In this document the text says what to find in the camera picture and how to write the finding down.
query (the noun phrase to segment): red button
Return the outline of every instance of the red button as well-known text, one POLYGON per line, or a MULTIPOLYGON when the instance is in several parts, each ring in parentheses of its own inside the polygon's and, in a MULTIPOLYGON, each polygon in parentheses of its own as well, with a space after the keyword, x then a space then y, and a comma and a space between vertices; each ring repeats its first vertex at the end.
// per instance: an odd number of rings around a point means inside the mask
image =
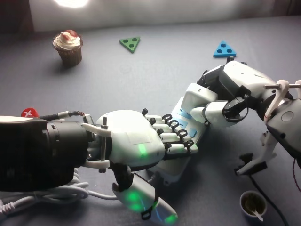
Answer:
POLYGON ((38 113, 36 112, 36 110, 34 110, 33 108, 26 108, 24 111, 22 111, 21 113, 21 117, 38 117, 38 113))

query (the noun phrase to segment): gray table surface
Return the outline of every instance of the gray table surface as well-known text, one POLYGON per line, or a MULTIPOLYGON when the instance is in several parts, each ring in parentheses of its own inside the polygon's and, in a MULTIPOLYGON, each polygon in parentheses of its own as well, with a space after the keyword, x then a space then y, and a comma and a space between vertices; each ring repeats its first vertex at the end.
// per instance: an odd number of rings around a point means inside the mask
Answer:
MULTIPOLYGON (((81 31, 82 62, 64 69, 51 42, 56 34, 0 36, 0 114, 19 116, 34 107, 40 115, 80 110, 94 119, 104 113, 148 108, 150 114, 170 113, 188 85, 205 69, 225 63, 212 57, 224 40, 238 53, 237 60, 260 70, 275 81, 301 78, 301 17, 257 18, 203 24, 124 27, 81 31), (134 54, 119 39, 140 36, 134 54)), ((255 190, 247 177, 234 175, 239 155, 261 151, 259 137, 266 131, 255 112, 229 128, 211 128, 199 144, 177 184, 158 185, 158 194, 178 213, 180 226, 282 226, 268 206, 264 222, 250 220, 239 198, 255 190)), ((301 196, 294 184, 293 159, 280 146, 269 168, 254 178, 283 211, 291 226, 301 225, 301 196)), ((113 173, 79 169, 90 190, 113 194, 113 173)), ((301 171, 296 170, 301 183, 301 171)), ((119 201, 94 197, 57 206, 37 204, 6 219, 3 226, 137 226, 139 214, 119 201)))

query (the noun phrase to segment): white cup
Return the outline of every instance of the white cup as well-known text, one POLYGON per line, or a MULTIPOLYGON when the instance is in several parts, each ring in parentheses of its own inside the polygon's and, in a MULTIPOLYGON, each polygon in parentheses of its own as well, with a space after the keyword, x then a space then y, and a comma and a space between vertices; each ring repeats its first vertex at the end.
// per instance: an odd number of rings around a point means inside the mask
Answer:
POLYGON ((248 212, 246 212, 246 211, 244 210, 243 206, 242 206, 242 199, 243 199, 245 196, 249 195, 249 194, 254 194, 254 195, 260 197, 260 198, 262 199, 262 201, 264 202, 264 205, 265 205, 265 206, 264 206, 264 211, 263 211, 262 213, 259 214, 260 216, 263 216, 263 215, 265 214, 265 212, 267 211, 268 204, 267 204, 266 199, 262 196, 262 194, 260 194, 260 193, 257 192, 257 191, 246 191, 246 192, 244 192, 244 193, 240 196, 240 199, 239 199, 239 205, 240 205, 241 210, 242 210, 247 216, 252 217, 252 218, 256 218, 255 215, 251 215, 251 214, 249 214, 248 212))

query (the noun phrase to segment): triangle block with holes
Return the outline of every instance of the triangle block with holes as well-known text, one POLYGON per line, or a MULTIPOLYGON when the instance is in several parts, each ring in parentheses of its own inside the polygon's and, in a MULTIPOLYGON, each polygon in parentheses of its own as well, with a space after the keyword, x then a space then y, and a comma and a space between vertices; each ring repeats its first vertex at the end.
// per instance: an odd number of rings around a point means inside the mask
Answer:
POLYGON ((236 51, 222 41, 213 54, 214 58, 236 57, 236 51))
POLYGON ((131 53, 134 53, 139 42, 140 42, 140 37, 132 37, 132 38, 127 38, 127 39, 120 39, 119 40, 120 44, 123 45, 128 51, 131 53))

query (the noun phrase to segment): white power strip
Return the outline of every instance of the white power strip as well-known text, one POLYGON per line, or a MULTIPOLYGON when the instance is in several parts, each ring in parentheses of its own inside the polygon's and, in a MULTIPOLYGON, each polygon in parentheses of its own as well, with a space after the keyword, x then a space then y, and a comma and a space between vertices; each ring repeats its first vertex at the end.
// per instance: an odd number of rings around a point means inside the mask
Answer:
MULTIPOLYGON (((181 108, 183 98, 184 97, 178 101, 177 105, 171 112, 171 115, 173 116, 173 119, 179 122, 183 129, 187 130, 189 136, 191 136, 191 139, 197 145, 206 130, 206 126, 195 121, 191 115, 187 114, 181 108)), ((159 172, 161 177, 164 179, 164 184, 168 186, 180 179, 189 160, 190 157, 160 161, 156 166, 148 170, 151 172, 159 172)))

